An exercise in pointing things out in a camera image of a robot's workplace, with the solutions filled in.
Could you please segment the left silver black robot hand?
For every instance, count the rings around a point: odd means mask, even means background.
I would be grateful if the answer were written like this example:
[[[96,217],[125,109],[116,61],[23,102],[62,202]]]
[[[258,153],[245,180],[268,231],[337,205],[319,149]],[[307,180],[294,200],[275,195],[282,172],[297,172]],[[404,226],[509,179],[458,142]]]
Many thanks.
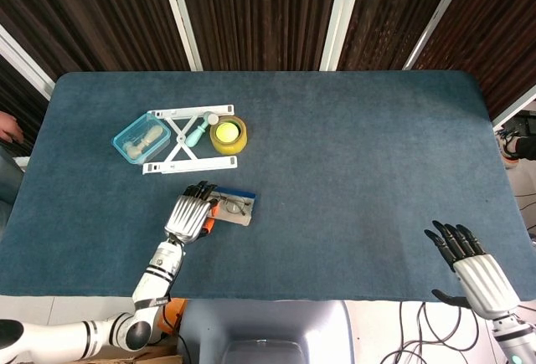
[[[172,243],[191,244],[212,233],[214,219],[211,215],[219,201],[209,197],[216,187],[216,184],[201,181],[187,186],[178,197],[164,226],[165,234]]]

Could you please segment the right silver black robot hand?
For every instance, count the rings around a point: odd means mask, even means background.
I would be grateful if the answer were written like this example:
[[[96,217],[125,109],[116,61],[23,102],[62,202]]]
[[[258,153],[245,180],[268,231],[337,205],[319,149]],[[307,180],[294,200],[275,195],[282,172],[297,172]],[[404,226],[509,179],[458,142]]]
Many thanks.
[[[457,224],[432,222],[436,231],[426,229],[432,241],[459,280],[463,296],[451,296],[441,290],[431,293],[441,302],[472,310],[485,320],[511,315],[520,299],[502,267],[483,247],[469,228]]]

